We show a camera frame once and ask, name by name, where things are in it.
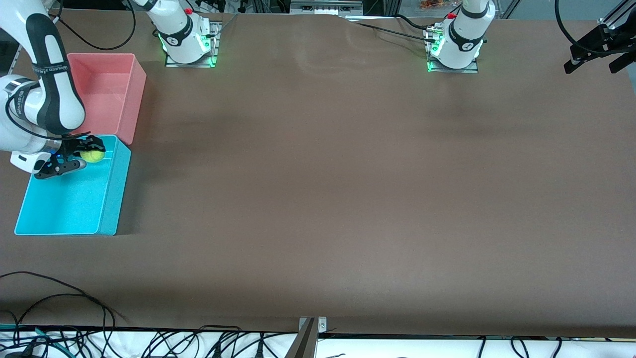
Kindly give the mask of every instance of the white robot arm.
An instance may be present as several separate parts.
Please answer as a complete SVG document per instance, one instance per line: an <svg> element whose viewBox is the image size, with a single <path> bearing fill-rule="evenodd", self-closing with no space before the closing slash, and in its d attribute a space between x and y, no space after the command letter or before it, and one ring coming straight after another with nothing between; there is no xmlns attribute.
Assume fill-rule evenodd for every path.
<svg viewBox="0 0 636 358"><path fill-rule="evenodd" d="M199 60L211 51L202 36L209 34L210 20L184 10L179 0L133 0L144 8L155 24L170 58L181 64Z"/></svg>
<svg viewBox="0 0 636 358"><path fill-rule="evenodd" d="M0 111L0 150L12 152L11 162L34 174L43 168L49 174L65 173L71 166L83 168L83 161L69 161L67 171L56 168L58 154L66 160L75 148L93 148L83 147L85 140L62 137L84 122L85 111L59 32L40 0L0 0L0 8L0 28L22 45L38 76L38 81L18 75L0 78L0 106L4 109ZM103 151L99 139L88 141Z"/></svg>
<svg viewBox="0 0 636 358"><path fill-rule="evenodd" d="M444 33L431 55L452 69L470 65L479 55L486 29L495 18L495 10L492 0L463 0L457 17L436 24Z"/></svg>

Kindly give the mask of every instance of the metal support beam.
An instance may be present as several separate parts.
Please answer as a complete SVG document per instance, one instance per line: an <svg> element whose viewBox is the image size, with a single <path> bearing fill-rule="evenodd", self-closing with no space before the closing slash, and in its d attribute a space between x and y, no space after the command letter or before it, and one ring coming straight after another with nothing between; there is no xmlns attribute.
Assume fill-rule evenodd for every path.
<svg viewBox="0 0 636 358"><path fill-rule="evenodd" d="M318 342L318 330L320 329L319 317L307 317L300 328L300 332L289 347L285 358L314 358L316 355L316 343Z"/></svg>

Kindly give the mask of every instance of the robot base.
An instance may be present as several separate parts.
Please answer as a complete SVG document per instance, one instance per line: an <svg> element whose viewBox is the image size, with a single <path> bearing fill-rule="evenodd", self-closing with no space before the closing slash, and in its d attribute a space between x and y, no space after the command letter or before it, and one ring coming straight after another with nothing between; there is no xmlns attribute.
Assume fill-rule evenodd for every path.
<svg viewBox="0 0 636 358"><path fill-rule="evenodd" d="M214 35L209 39L203 40L203 43L206 46L210 46L212 50L206 53L199 60L189 63L182 64L178 63L170 56L166 54L165 56L165 66L166 67L184 67L184 68L213 68L216 67L216 57L219 55L219 44L221 42L221 22L219 21L210 21L209 27L204 29L204 33L202 35Z"/></svg>
<svg viewBox="0 0 636 358"><path fill-rule="evenodd" d="M426 30L423 30L424 38L434 39L435 41L439 40L439 36L443 33L443 29L438 27L437 25L441 25L440 23L435 24L435 26L429 26ZM477 73L477 60L473 59L470 65L456 69L444 66L435 56L431 55L433 47L437 46L438 42L426 42L426 58L427 58L427 67L429 72L447 72L447 73Z"/></svg>

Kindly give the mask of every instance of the tennis ball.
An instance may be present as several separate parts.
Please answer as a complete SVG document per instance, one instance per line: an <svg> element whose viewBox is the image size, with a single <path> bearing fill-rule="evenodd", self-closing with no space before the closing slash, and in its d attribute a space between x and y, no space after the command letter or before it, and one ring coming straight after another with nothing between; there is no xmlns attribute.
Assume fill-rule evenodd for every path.
<svg viewBox="0 0 636 358"><path fill-rule="evenodd" d="M90 150L88 152L80 152L79 156L89 163L96 163L101 161L106 153L100 152L99 150Z"/></svg>

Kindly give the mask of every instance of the table surface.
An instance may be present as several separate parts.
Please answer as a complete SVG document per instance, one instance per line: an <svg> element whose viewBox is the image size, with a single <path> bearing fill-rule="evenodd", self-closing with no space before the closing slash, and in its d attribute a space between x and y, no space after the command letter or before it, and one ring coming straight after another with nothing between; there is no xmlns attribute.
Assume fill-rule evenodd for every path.
<svg viewBox="0 0 636 358"><path fill-rule="evenodd" d="M64 16L102 46L130 30ZM634 93L610 59L566 75L556 23L495 21L478 75L327 15L240 15L214 69L164 68L152 30L137 14L119 50L148 79L118 235L15 236L28 176L3 153L1 272L77 285L123 326L636 336ZM33 76L26 56L15 72ZM15 310L62 292L0 284ZM60 298L26 323L101 312Z"/></svg>

